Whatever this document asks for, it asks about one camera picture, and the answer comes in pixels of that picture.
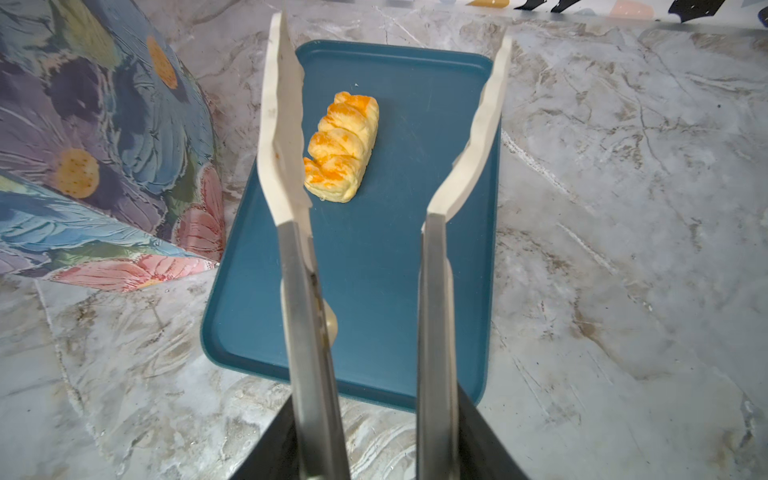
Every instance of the floral fabric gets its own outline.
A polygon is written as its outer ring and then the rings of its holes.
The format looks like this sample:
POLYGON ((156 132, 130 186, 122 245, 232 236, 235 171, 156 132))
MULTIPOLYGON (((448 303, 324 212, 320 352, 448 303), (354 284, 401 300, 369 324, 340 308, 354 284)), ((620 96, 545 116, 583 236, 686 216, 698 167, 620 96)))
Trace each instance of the floral fabric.
POLYGON ((132 290, 210 269, 214 157, 197 83, 131 0, 0 0, 0 273, 132 290))

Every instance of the marble countertop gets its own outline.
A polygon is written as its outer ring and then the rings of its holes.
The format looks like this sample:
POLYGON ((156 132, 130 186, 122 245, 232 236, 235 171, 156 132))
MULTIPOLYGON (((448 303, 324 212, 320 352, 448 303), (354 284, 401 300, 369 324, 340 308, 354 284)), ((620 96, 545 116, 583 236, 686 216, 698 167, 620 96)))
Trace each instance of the marble countertop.
MULTIPOLYGON (((231 225, 256 155, 276 5, 138 4, 208 96, 231 225)), ((532 479, 768 475, 768 38, 437 7, 285 8, 297 45, 490 55, 503 28, 514 35, 479 410, 532 479)), ((42 396, 56 440, 49 455, 26 454, 20 478, 236 468, 290 388, 205 357, 214 276, 127 294, 3 280, 3 308, 19 320, 0 330, 2 375, 44 373, 0 392, 0 418, 23 418, 20 399, 42 396)), ((354 478, 415 477, 413 414, 341 408, 354 478)))

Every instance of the tray rim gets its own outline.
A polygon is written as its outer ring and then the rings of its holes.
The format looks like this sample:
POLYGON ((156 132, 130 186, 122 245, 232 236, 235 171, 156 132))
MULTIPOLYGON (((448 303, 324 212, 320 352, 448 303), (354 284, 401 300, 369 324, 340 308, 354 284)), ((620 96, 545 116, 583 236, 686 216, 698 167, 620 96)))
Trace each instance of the tray rim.
MULTIPOLYGON (((358 41, 324 40, 324 39, 309 40, 309 41, 306 41, 303 44, 299 45, 295 49, 295 53, 296 53, 296 56, 299 57, 299 55, 301 55, 301 54, 307 55, 307 53, 304 53, 305 50, 310 50, 311 49, 310 52, 308 52, 308 53, 311 53, 313 51, 315 51, 315 52, 323 51, 324 49, 322 47, 324 45, 332 45, 332 46, 342 46, 343 45, 343 46, 346 46, 346 47, 353 47, 352 51, 348 51, 349 53, 352 53, 352 54, 356 53, 356 49, 357 48, 374 48, 377 51, 393 50, 393 49, 394 50, 401 50, 401 51, 405 50, 405 51, 409 51, 410 53, 417 54, 417 55, 412 55, 411 56, 412 59, 414 59, 414 60, 421 60, 421 61, 427 61, 427 62, 430 62, 430 63, 456 63, 456 62, 455 62, 455 60, 454 61, 450 61, 450 60, 441 60, 441 59, 435 59, 435 58, 428 58, 428 57, 426 57, 426 55, 432 54, 432 55, 440 55, 441 57, 450 57, 450 58, 464 57, 464 58, 467 58, 468 60, 470 60, 470 59, 474 60, 474 62, 473 62, 473 63, 475 63, 474 66, 477 67, 477 68, 482 68, 484 71, 487 70, 488 75, 490 75, 491 68, 493 66, 493 61, 489 57, 486 57, 485 55, 481 55, 481 54, 477 54, 477 53, 470 53, 470 52, 463 52, 463 51, 452 51, 452 50, 439 50, 439 49, 436 49, 436 48, 409 47, 409 46, 405 46, 405 45, 383 45, 383 44, 358 42, 358 41)), ((367 55, 379 56, 379 57, 395 57, 395 58, 402 57, 401 55, 388 55, 386 53, 383 53, 383 54, 382 53, 378 53, 378 54, 370 54, 370 53, 368 53, 367 55)), ((500 152, 500 147, 501 147, 501 131, 502 131, 502 123, 501 123, 501 121, 499 121, 498 128, 497 128, 497 131, 496 131, 496 135, 494 136, 494 140, 493 140, 493 145, 491 147, 491 151, 493 152, 494 149, 495 149, 496 152, 497 152, 497 155, 495 155, 495 158, 493 158, 493 159, 491 159, 489 157, 489 162, 491 163, 491 165, 490 165, 491 175, 495 178, 495 181, 493 182, 493 191, 491 192, 491 195, 492 195, 492 198, 493 198, 493 204, 495 206, 494 206, 494 209, 493 209, 493 215, 492 215, 492 221, 491 221, 491 227, 492 227, 492 238, 491 238, 491 240, 492 240, 492 243, 493 243, 494 246, 493 246, 493 248, 491 248, 491 256, 490 256, 491 257, 490 258, 490 263, 491 263, 491 275, 490 275, 490 282, 491 282, 491 286, 490 287, 491 288, 490 288, 490 292, 491 292, 491 295, 488 296, 488 314, 489 314, 489 317, 490 317, 488 319, 489 323, 492 323, 492 321, 493 321, 493 318, 492 318, 493 317, 493 303, 494 303, 494 294, 493 294, 493 283, 494 283, 493 278, 494 278, 494 275, 493 275, 493 272, 495 271, 495 257, 496 257, 495 239, 496 239, 496 225, 497 225, 497 222, 498 222, 498 172, 499 172, 499 166, 501 164, 501 152, 500 152)), ((208 293, 208 301, 206 302, 206 307, 205 307, 205 310, 203 312, 202 319, 200 320, 200 329, 199 329, 200 344, 202 346, 202 350, 203 350, 203 353, 205 354, 205 356, 216 366, 219 366, 219 367, 222 367, 222 368, 225 368, 225 369, 229 369, 229 370, 233 370, 233 371, 236 371, 236 372, 246 373, 248 375, 257 376, 257 377, 268 379, 268 380, 273 380, 275 382, 280 382, 280 383, 283 383, 283 384, 290 384, 290 371, 286 367, 274 365, 274 364, 268 363, 268 362, 262 362, 262 361, 259 361, 259 360, 247 359, 246 357, 236 356, 234 354, 227 353, 228 356, 232 356, 233 359, 235 359, 238 363, 240 363, 241 361, 245 360, 245 361, 250 362, 250 363, 256 363, 256 364, 264 365, 264 366, 268 367, 268 369, 274 370, 276 372, 285 372, 286 373, 286 377, 288 379, 284 379, 283 377, 279 377, 279 376, 275 376, 275 375, 270 375, 269 373, 265 373, 263 370, 261 372, 257 373, 257 372, 254 372, 253 370, 246 369, 246 368, 244 368, 242 366, 237 366, 237 365, 235 365, 233 363, 226 363, 224 361, 224 359, 221 359, 218 356, 219 354, 222 353, 222 351, 216 350, 215 348, 213 348, 214 347, 213 345, 209 345, 209 343, 212 341, 212 339, 210 338, 210 336, 205 334, 205 329, 206 329, 205 327, 206 327, 206 325, 213 321, 213 320, 208 321, 208 316, 209 316, 209 313, 210 313, 210 308, 211 308, 211 303, 212 303, 211 300, 212 300, 212 298, 214 296, 214 292, 216 291, 217 284, 219 283, 219 280, 220 280, 220 275, 221 275, 221 272, 222 272, 222 266, 224 265, 224 262, 227 259, 227 250, 229 250, 228 247, 232 243, 234 243, 232 241, 232 239, 233 239, 232 233, 235 231, 235 229, 238 229, 239 226, 244 221, 240 217, 240 208, 246 203, 245 202, 246 197, 248 198, 248 200, 250 200, 250 198, 254 194, 256 194, 256 192, 258 190, 261 190, 261 183, 258 180, 258 173, 257 173, 257 169, 256 169, 256 164, 257 164, 256 163, 256 158, 254 158, 253 159, 253 165, 252 165, 251 170, 250 170, 250 172, 248 174, 248 179, 246 180, 246 187, 245 187, 245 190, 243 192, 243 196, 240 198, 240 203, 237 205, 237 211, 235 212, 234 222, 232 223, 232 228, 230 229, 230 237, 227 238, 227 245, 225 246, 225 249, 224 249, 221 261, 219 262, 219 266, 217 267, 216 277, 214 278, 214 282, 211 285, 210 292, 208 293), (255 183, 251 183, 252 180, 254 180, 254 177, 256 179, 256 182, 255 183)), ((485 388, 488 385, 488 368, 490 366, 489 364, 490 364, 490 353, 491 353, 490 342, 491 342, 491 327, 489 326, 489 328, 488 328, 488 335, 485 337, 485 345, 484 345, 484 347, 485 347, 485 358, 483 359, 484 360, 484 364, 485 364, 485 368, 484 368, 484 372, 483 372, 483 376, 482 376, 482 382, 481 382, 481 385, 480 385, 480 391, 479 391, 479 393, 477 395, 477 398, 473 398, 472 396, 470 396, 470 399, 472 400, 472 403, 475 406, 478 405, 480 403, 480 401, 482 400, 483 396, 485 395, 485 388)), ((354 382, 345 382, 345 381, 338 380, 338 379, 336 379, 336 381, 337 381, 337 384, 339 385, 339 395, 342 396, 342 397, 345 397, 345 398, 348 398, 348 399, 359 400, 359 401, 365 402, 365 403, 371 403, 373 405, 384 406, 384 407, 388 407, 388 408, 391 408, 391 409, 398 409, 398 410, 402 410, 402 411, 406 411, 406 412, 414 412, 415 411, 415 396, 411 397, 411 396, 405 396, 403 394, 398 394, 398 393, 394 393, 394 392, 387 392, 387 391, 384 391, 384 390, 381 390, 381 389, 373 389, 371 387, 363 386, 363 385, 360 385, 360 384, 357 384, 357 383, 354 383, 354 382), (399 397, 400 401, 387 403, 387 402, 379 401, 379 400, 376 400, 376 399, 372 399, 372 398, 370 398, 368 396, 356 395, 356 394, 351 393, 351 392, 343 392, 342 391, 342 387, 344 389, 347 389, 347 390, 349 390, 350 387, 353 390, 366 390, 366 389, 375 390, 375 391, 377 391, 380 394, 383 394, 385 396, 399 397)))

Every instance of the puff pastry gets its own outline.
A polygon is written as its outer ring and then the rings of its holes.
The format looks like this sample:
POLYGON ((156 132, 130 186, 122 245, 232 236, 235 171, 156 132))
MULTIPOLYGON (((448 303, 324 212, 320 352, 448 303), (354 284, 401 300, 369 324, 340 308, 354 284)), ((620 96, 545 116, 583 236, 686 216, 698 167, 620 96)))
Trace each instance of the puff pastry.
POLYGON ((345 203, 362 182, 379 129, 379 104, 373 97, 336 94, 307 148, 304 186, 323 200, 345 203))

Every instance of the black object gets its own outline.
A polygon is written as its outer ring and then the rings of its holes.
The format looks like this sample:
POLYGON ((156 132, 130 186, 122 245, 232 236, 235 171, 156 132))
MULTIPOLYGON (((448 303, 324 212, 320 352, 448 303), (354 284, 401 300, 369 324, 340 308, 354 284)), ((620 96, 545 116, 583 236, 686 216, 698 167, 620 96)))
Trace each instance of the black object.
POLYGON ((573 4, 579 3, 580 1, 581 0, 560 0, 558 4, 552 8, 551 12, 562 13, 566 8, 570 7, 573 4))
POLYGON ((533 10, 544 3, 546 3, 546 0, 525 0, 525 4, 515 7, 515 10, 533 10))
POLYGON ((725 0, 674 0, 669 13, 676 13, 680 17, 680 23, 685 23, 694 18, 714 16, 724 2, 725 0))
POLYGON ((298 445, 293 399, 288 397, 230 480, 299 480, 298 445))
POLYGON ((757 19, 763 24, 763 27, 768 28, 768 7, 763 8, 757 12, 757 19))
MULTIPOLYGON (((230 480, 298 480, 298 453, 293 402, 289 397, 230 480)), ((528 480, 461 386, 458 458, 462 480, 528 480)))

